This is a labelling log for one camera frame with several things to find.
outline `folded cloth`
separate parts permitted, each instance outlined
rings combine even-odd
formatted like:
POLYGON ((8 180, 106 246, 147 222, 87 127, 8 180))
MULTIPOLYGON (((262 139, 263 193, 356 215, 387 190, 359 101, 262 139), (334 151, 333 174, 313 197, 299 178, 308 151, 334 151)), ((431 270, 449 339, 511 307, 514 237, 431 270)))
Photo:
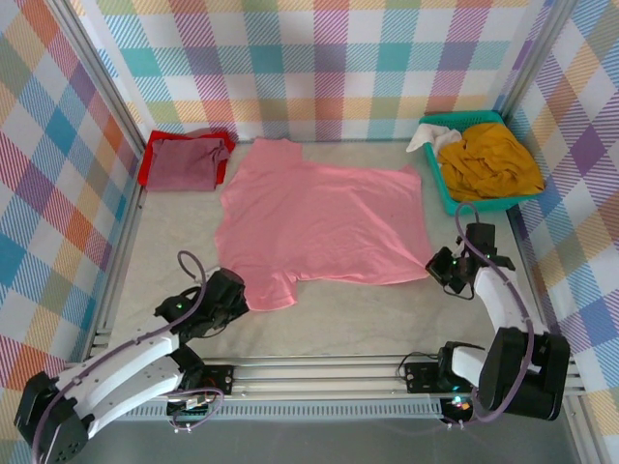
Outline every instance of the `folded cloth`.
POLYGON ((148 174, 148 190, 212 191, 220 161, 230 158, 222 138, 157 140, 148 174))
POLYGON ((421 178, 304 161, 301 145, 257 139, 221 194, 220 264, 252 310, 297 301, 298 280, 376 285, 427 277, 421 178))
MULTIPOLYGON (((144 157, 142 158, 142 163, 139 166, 139 171, 137 172, 137 182, 146 187, 148 184, 148 173, 151 170, 151 164, 153 162, 153 144, 157 140, 193 140, 195 138, 222 138, 225 148, 228 149, 228 152, 232 153, 236 144, 232 141, 232 138, 225 130, 220 132, 212 132, 212 133, 203 133, 201 135, 182 135, 180 133, 171 133, 171 132, 163 132, 161 130, 153 130, 151 132, 150 137, 148 138, 148 143, 146 144, 146 149, 144 150, 144 157)), ((217 169, 217 183, 223 184, 223 179, 225 178, 225 166, 227 164, 227 159, 224 159, 220 162, 220 165, 217 169)))

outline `white cloth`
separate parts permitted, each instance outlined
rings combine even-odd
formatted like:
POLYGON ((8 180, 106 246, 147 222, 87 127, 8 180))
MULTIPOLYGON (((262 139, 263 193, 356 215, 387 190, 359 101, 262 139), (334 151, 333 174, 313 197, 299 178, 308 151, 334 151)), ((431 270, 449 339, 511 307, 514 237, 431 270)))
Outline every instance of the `white cloth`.
POLYGON ((455 129, 434 124, 420 124, 415 135, 411 138, 406 152, 414 152, 425 143, 431 143, 434 154, 438 156, 441 148, 450 143, 458 142, 462 139, 462 134, 455 129))

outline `colorful checkered pattern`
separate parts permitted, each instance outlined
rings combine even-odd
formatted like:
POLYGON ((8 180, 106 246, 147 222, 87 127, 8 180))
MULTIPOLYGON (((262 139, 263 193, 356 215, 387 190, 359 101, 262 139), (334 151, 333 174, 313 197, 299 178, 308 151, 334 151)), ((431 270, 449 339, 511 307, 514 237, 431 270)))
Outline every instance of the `colorful checkered pattern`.
POLYGON ((516 60, 514 61, 514 65, 508 74, 507 79, 503 84, 503 88, 501 89, 501 94, 498 99, 496 99, 496 103, 494 104, 494 110, 500 111, 505 99, 510 95, 512 89, 514 88, 514 84, 517 82, 518 77, 520 76, 520 72, 522 71, 522 65, 526 62, 531 54, 531 51, 534 48, 534 43, 540 37, 540 32, 544 29, 545 22, 548 19, 548 14, 552 7, 556 4, 557 0, 545 0, 544 5, 540 9, 538 16, 533 23, 533 26, 529 30, 529 34, 524 41, 524 45, 520 49, 520 53, 518 54, 516 60))
POLYGON ((0 14, 0 462, 33 374, 84 347, 137 157, 44 0, 0 14))
POLYGON ((506 56, 518 27, 540 8, 531 0, 98 0, 95 27, 74 3, 145 132, 211 127, 300 141, 407 138, 426 113, 492 108, 514 67, 516 54, 506 56), (122 66, 112 65, 99 26, 122 66))
POLYGON ((545 193, 521 207, 551 328, 572 346, 619 462, 619 2, 581 0, 511 126, 545 193))

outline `teal basket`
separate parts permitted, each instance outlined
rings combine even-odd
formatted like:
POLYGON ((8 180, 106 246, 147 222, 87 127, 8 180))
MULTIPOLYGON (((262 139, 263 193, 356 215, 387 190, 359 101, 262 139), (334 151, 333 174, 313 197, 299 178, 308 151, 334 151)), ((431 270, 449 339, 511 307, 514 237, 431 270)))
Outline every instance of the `teal basket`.
MULTIPOLYGON (((432 114, 431 116, 424 116, 419 120, 419 124, 423 123, 434 124, 436 126, 446 126, 449 129, 456 129, 460 132, 464 132, 471 126, 482 123, 505 124, 503 123, 501 116, 494 111, 461 111, 457 113, 432 114)), ((443 200, 445 211, 448 215, 454 216, 456 214, 456 208, 459 202, 455 201, 455 199, 453 199, 449 194, 449 190, 443 180, 441 168, 436 161, 436 155, 434 154, 434 150, 432 150, 432 146, 427 143, 424 145, 424 149, 426 150, 427 162, 429 162, 432 169, 432 174, 436 180, 436 185, 438 185, 438 191, 440 192, 441 199, 443 200)), ((521 201, 530 200, 536 196, 538 195, 510 196, 508 198, 496 198, 494 200, 473 201, 472 203, 478 211, 505 211, 509 210, 521 201)), ((468 214, 472 213, 472 211, 470 208, 465 208, 462 210, 462 213, 468 214)))

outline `cable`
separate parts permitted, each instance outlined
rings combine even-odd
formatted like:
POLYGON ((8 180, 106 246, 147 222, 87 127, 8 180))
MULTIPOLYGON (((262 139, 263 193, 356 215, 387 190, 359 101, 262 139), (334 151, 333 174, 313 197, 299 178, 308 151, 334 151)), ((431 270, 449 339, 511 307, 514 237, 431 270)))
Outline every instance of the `cable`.
POLYGON ((211 335, 197 336, 196 338, 201 338, 201 339, 204 339, 204 338, 213 338, 214 336, 217 336, 217 335, 221 334, 223 331, 225 331, 225 329, 227 329, 227 327, 228 327, 228 325, 226 324, 225 326, 223 326, 223 329, 221 329, 221 330, 220 330, 219 332, 217 332, 217 333, 213 333, 213 334, 211 334, 211 335))
POLYGON ((192 424, 187 424, 185 427, 180 425, 176 421, 176 418, 178 418, 181 415, 182 411, 179 411, 178 413, 174 413, 172 415, 172 420, 170 421, 170 424, 174 427, 175 432, 178 432, 179 430, 185 430, 187 432, 191 432, 195 428, 202 425, 204 422, 210 419, 214 414, 216 414, 216 412, 221 408, 223 404, 223 400, 225 398, 225 394, 223 394, 223 391, 221 391, 220 389, 213 388, 213 387, 204 387, 203 389, 192 389, 192 390, 183 390, 183 391, 182 390, 171 391, 168 394, 196 394, 196 393, 215 393, 220 398, 220 400, 211 409, 211 412, 208 413, 203 419, 197 422, 193 422, 192 424))
POLYGON ((403 375, 400 374, 402 366, 404 365, 404 363, 406 362, 406 360, 408 358, 410 358, 411 356, 425 356, 426 358, 429 358, 431 360, 438 360, 438 355, 430 355, 428 353, 422 353, 421 351, 411 351, 409 354, 407 354, 404 358, 402 358, 402 361, 399 363, 398 369, 396 370, 396 375, 397 377, 399 377, 402 380, 406 380, 406 377, 404 377, 403 375))
POLYGON ((457 205, 457 208, 456 208, 456 229, 457 229, 457 233, 462 238, 462 241, 468 247, 468 249, 473 254, 477 255, 488 266, 490 266, 499 275, 499 277, 501 277, 503 282, 505 282, 507 287, 512 292, 512 295, 514 296, 514 299, 516 300, 516 304, 518 306, 518 309, 520 310, 520 314, 522 315, 522 318, 524 320, 524 323, 526 325, 527 332, 528 332, 526 351, 524 353, 524 358, 522 359, 522 364, 520 365, 520 371, 518 372, 518 375, 516 376, 516 379, 514 380, 514 384, 512 385, 510 390, 508 391, 507 395, 505 396, 505 398, 503 399, 503 401, 501 402, 499 407, 496 408, 496 410, 494 410, 492 412, 488 412, 487 414, 480 414, 480 411, 485 411, 485 409, 484 409, 484 407, 482 406, 482 404, 480 403, 480 401, 479 401, 479 399, 477 397, 477 388, 473 388, 473 391, 471 393, 471 398, 473 400, 475 416, 481 422, 490 422, 490 421, 494 421, 501 414, 503 414, 505 412, 505 410, 509 407, 510 403, 512 402, 512 400, 516 396, 516 393, 517 393, 518 389, 520 388, 520 385, 522 385, 522 381, 524 380, 524 376, 526 375, 526 371, 527 371, 527 369, 529 367, 529 364, 531 363, 531 360, 533 358, 533 344, 534 344, 534 341, 535 341, 535 332, 534 332, 534 329, 533 329, 533 323, 531 322, 531 319, 529 318, 529 314, 528 314, 528 311, 526 309, 526 305, 524 304, 524 301, 520 297, 520 294, 518 293, 518 291, 514 287, 514 284, 508 279, 508 277, 503 273, 503 271, 501 271, 501 269, 496 264, 494 264, 490 259, 488 259, 481 251, 479 251, 466 238, 466 234, 463 232, 462 226, 460 225, 460 220, 459 220, 460 212, 461 212, 462 208, 464 208, 466 206, 468 206, 469 208, 471 208, 475 212, 475 214, 476 214, 475 218, 479 221, 479 214, 477 213, 477 208, 475 208, 475 205, 473 205, 472 203, 468 203, 468 202, 460 203, 459 205, 457 205))
POLYGON ((49 415, 51 414, 51 410, 54 408, 54 406, 58 403, 58 401, 60 401, 60 399, 63 396, 65 396, 73 387, 81 384, 81 381, 84 378, 86 378, 88 376, 88 374, 90 374, 93 370, 95 370, 101 364, 103 364, 106 361, 108 361, 110 358, 113 358, 118 353, 120 353, 123 350, 126 350, 127 348, 129 348, 132 345, 138 345, 142 341, 145 341, 145 340, 147 340, 149 338, 158 336, 160 334, 163 334, 163 333, 169 331, 170 329, 172 329, 172 328, 176 327, 177 325, 179 325, 179 324, 183 323, 184 321, 186 321, 188 318, 192 317, 192 315, 200 307, 200 305, 202 303, 202 300, 204 299, 204 295, 206 294, 206 272, 204 271, 204 267, 202 266, 202 263, 200 262, 200 260, 197 259, 197 257, 193 253, 191 253, 190 251, 186 251, 186 250, 182 249, 181 251, 178 252, 176 258, 178 260, 179 265, 181 266, 181 269, 187 275, 189 275, 193 279, 196 279, 195 274, 190 272, 187 269, 187 267, 185 266, 185 264, 183 263, 183 256, 185 256, 185 255, 189 256, 189 258, 195 263, 195 265, 197 266, 197 269, 199 270, 200 277, 202 279, 202 283, 200 285, 200 293, 198 294, 197 299, 195 300, 195 303, 193 304, 193 306, 190 308, 189 311, 187 311, 181 317, 179 317, 175 321, 172 321, 171 323, 167 324, 166 326, 163 326, 163 327, 161 327, 161 328, 159 328, 159 329, 157 329, 155 331, 152 331, 152 332, 149 332, 149 333, 145 333, 144 335, 141 335, 141 336, 139 336, 139 337, 137 337, 135 339, 128 340, 125 343, 122 343, 121 345, 119 345, 116 348, 112 349, 111 351, 105 353, 98 360, 94 361, 92 364, 90 364, 88 367, 86 367, 82 372, 77 374, 77 376, 75 376, 71 380, 71 382, 69 384, 67 384, 58 393, 56 393, 56 395, 51 399, 51 401, 49 401, 49 404, 47 405, 47 407, 45 408, 45 410, 41 414, 41 418, 39 419, 39 423, 37 424, 37 428, 35 429, 35 435, 34 435, 34 438, 33 438, 33 441, 32 441, 32 462, 33 462, 33 464, 40 464, 42 456, 41 456, 41 454, 39 452, 39 445, 40 445, 40 442, 41 442, 41 435, 43 433, 44 425, 49 420, 49 415))

